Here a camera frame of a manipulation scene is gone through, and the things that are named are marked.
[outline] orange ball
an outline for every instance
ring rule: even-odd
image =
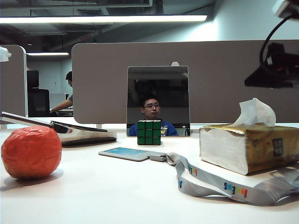
[[[19,128],[1,147],[6,171],[14,178],[36,179],[52,173],[61,160],[61,141],[45,126]]]

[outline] man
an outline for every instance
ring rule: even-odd
[[[70,71],[69,73],[67,73],[66,77],[65,77],[65,80],[67,80],[68,84],[70,87],[73,86],[73,83],[72,83],[72,72]],[[71,94],[67,100],[65,100],[64,102],[60,103],[59,105],[57,105],[56,107],[54,107],[52,110],[51,110],[51,115],[55,115],[57,111],[60,111],[60,110],[63,110],[63,109],[66,109],[70,106],[73,105],[73,95]]]
[[[144,114],[145,120],[161,120],[161,136],[177,136],[175,127],[159,118],[160,105],[154,95],[145,96],[140,103],[140,111]],[[129,136],[137,136],[137,124],[130,127]]]

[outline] logo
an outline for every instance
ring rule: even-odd
[[[284,153],[284,146],[283,146],[282,138],[272,139],[272,143],[273,143],[274,156],[282,155]]]
[[[197,176],[197,169],[194,169],[194,168],[188,166],[188,170],[189,170],[190,174],[195,174]]]
[[[165,125],[164,127],[161,127],[161,136],[165,136],[166,135],[167,129],[168,129],[167,125]]]
[[[239,195],[243,195],[244,198],[247,197],[247,189],[235,187],[235,186],[232,186],[231,184],[228,184],[228,183],[224,183],[224,189],[225,190],[231,190],[232,195],[237,193]]]

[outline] green rubik's cube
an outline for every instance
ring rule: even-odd
[[[161,145],[161,121],[140,120],[137,122],[138,145]]]

